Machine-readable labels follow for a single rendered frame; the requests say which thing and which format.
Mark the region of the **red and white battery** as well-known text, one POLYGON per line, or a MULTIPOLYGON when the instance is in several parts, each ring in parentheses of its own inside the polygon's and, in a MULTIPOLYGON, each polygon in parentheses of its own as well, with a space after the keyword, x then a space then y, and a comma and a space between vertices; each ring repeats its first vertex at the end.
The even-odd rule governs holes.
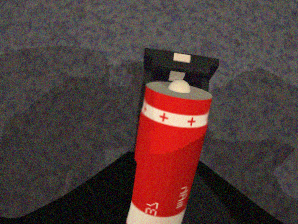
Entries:
POLYGON ((126 224, 181 224, 212 101, 212 93, 184 80, 146 84, 126 224))

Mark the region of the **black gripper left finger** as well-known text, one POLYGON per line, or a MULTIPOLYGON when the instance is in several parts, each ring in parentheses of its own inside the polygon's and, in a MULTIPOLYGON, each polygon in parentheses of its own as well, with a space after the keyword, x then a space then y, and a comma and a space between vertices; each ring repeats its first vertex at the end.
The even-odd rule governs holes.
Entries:
POLYGON ((0 217, 0 224, 125 224, 137 163, 126 152, 78 188, 27 216, 0 217))

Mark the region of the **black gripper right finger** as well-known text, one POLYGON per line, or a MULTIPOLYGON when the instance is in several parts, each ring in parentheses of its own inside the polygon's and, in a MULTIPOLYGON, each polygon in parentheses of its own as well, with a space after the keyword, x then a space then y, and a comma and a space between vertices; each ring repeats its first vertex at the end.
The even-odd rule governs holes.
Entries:
POLYGON ((198 161, 186 201, 189 224, 283 224, 198 161))

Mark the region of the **black battery holder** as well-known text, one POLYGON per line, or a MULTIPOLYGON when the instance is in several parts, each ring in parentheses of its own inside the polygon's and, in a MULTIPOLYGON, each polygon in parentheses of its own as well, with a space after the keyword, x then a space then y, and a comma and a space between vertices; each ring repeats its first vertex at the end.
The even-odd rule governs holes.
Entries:
POLYGON ((185 55, 185 53, 145 48, 145 71, 140 101, 138 101, 138 121, 133 152, 136 152, 138 124, 140 124, 140 113, 142 105, 144 105, 146 84, 156 83, 156 81, 173 83, 174 80, 184 80, 190 87, 209 92, 210 77, 217 71, 218 67, 220 67, 220 59, 213 59, 213 57, 185 55))

